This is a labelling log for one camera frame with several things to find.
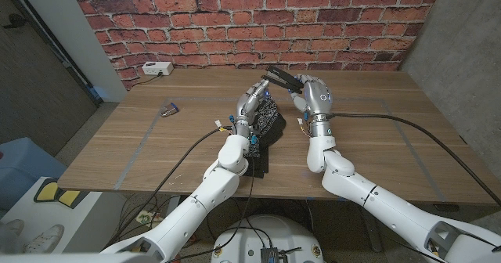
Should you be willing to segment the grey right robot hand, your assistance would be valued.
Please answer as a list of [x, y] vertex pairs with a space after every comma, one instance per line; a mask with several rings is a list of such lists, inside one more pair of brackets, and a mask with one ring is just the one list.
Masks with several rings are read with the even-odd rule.
[[328, 115], [332, 110], [331, 91], [324, 81], [307, 74], [299, 74], [304, 85], [302, 94], [292, 92], [294, 105], [301, 113], [308, 115], [308, 128], [311, 137], [331, 136]]

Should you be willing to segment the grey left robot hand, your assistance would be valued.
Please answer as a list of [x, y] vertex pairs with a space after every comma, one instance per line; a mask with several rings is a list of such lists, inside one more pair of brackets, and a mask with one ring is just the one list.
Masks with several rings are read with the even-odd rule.
[[254, 123], [255, 111], [263, 101], [269, 80], [261, 79], [252, 85], [241, 97], [236, 105], [235, 134], [249, 137], [250, 126]]

